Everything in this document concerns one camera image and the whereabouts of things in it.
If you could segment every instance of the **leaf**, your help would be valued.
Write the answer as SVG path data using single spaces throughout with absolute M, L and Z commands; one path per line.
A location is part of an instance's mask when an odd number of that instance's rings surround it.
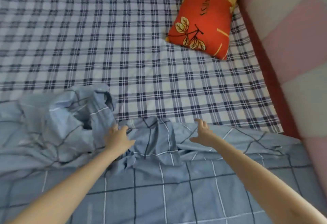
M 198 39 L 198 48 L 201 49 L 201 50 L 205 50 L 205 44 L 200 39 Z
M 181 17 L 181 23 L 185 27 L 185 30 L 187 31 L 190 24 L 188 19 L 186 17 Z
M 183 24 L 177 22 L 177 23 L 175 24 L 175 27 L 176 27 L 176 30 L 177 30 L 178 33 L 182 33 L 182 34 L 185 34 L 185 33 L 186 33 L 186 32 L 185 32 L 185 27 L 184 27 Z
M 190 43 L 190 49 L 197 49 L 197 48 L 198 48 L 198 39 L 196 37 L 193 37 Z
M 189 42 L 189 40 L 188 40 L 188 35 L 187 35 L 183 40 L 183 46 L 187 46 L 188 42 Z

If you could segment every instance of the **person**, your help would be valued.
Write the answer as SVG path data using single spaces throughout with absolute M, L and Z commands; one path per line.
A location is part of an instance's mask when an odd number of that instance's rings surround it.
M 198 137 L 190 140 L 219 152 L 273 223 L 327 224 L 327 219 L 317 209 L 282 180 L 216 136 L 206 122 L 195 120 Z M 105 169 L 135 143 L 128 139 L 127 129 L 127 126 L 120 130 L 117 125 L 112 127 L 105 137 L 103 152 L 41 195 L 9 223 L 65 224 Z

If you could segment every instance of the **forearm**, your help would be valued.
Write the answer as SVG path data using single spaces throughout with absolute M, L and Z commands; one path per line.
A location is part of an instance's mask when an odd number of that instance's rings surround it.
M 225 140 L 208 135 L 212 147 L 274 223 L 327 223 L 327 219 L 287 184 Z
M 105 149 L 66 180 L 31 203 L 10 224 L 64 224 L 104 170 L 119 154 Z

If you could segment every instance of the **pillow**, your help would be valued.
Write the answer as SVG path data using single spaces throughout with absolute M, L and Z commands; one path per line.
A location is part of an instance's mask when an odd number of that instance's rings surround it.
M 166 41 L 226 60 L 237 0 L 183 0 Z

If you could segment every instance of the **red pillow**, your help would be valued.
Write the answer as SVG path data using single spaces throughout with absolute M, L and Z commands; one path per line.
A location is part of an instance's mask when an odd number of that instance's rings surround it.
M 183 0 L 166 41 L 226 59 L 237 0 Z

